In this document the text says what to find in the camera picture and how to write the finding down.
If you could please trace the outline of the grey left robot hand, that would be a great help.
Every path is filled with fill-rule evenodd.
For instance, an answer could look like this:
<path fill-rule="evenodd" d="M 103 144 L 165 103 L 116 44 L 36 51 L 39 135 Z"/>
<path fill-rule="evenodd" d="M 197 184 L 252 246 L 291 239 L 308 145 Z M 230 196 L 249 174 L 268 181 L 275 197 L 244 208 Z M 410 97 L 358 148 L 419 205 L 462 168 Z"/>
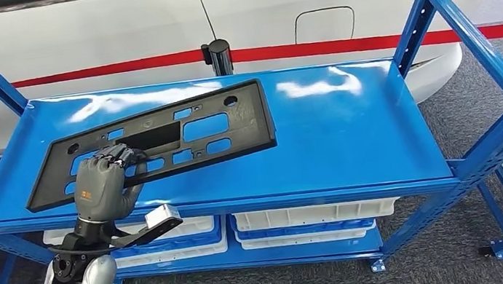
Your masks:
<path fill-rule="evenodd" d="M 106 223 L 125 218 L 135 207 L 142 184 L 126 188 L 125 170 L 135 167 L 135 174 L 145 174 L 147 154 L 125 143 L 100 149 L 83 159 L 76 174 L 74 203 L 78 219 L 86 223 Z"/>

